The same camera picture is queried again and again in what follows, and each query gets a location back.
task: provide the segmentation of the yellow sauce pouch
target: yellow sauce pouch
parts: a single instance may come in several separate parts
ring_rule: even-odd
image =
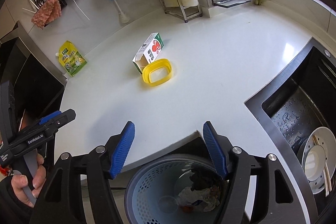
[[[68,40],[65,41],[59,49],[58,61],[72,77],[75,76],[87,63],[84,57],[78,52],[75,45]]]

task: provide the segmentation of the human hand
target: human hand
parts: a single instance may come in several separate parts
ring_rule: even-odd
[[[38,169],[37,169],[35,177],[33,178],[33,186],[35,189],[32,191],[33,196],[36,198],[39,196],[40,191],[45,182],[46,170],[42,166],[43,162],[44,162],[43,157],[40,154],[37,154]],[[24,175],[14,175],[13,176],[12,187],[14,190],[14,194],[16,195],[19,201],[33,208],[34,205],[30,202],[25,192],[23,191],[23,187],[26,187],[27,185],[28,185],[28,179],[26,176]]]

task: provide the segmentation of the milk carton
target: milk carton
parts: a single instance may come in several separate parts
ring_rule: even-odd
[[[148,64],[155,61],[162,48],[163,42],[159,33],[152,33],[133,58],[133,63],[141,74]]]

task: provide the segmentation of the yellow plastic lid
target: yellow plastic lid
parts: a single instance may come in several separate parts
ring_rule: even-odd
[[[163,77],[160,80],[157,80],[155,82],[151,82],[150,74],[152,72],[156,71],[157,69],[161,69],[161,68],[166,68],[167,72],[168,72],[168,75]],[[155,60],[153,63],[148,64],[142,71],[143,81],[150,86],[161,85],[164,82],[167,82],[171,77],[172,77],[171,64],[170,64],[169,60],[165,59],[165,58]]]

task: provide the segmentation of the kitchen counter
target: kitchen counter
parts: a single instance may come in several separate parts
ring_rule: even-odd
[[[169,59],[173,68],[171,80],[154,88],[142,81],[132,63],[152,32],[159,32],[165,44],[159,58]],[[72,108],[77,116],[57,133],[55,160],[63,152],[81,155],[104,145],[132,121],[135,139],[123,169],[129,170],[187,143],[211,121],[218,134],[249,154],[278,156],[308,222],[292,174],[244,102],[312,36],[295,21],[262,6],[241,5],[187,24],[162,10],[152,12],[90,51],[85,56],[88,64],[69,79],[61,111]],[[250,209],[251,204],[253,200],[248,202]]]

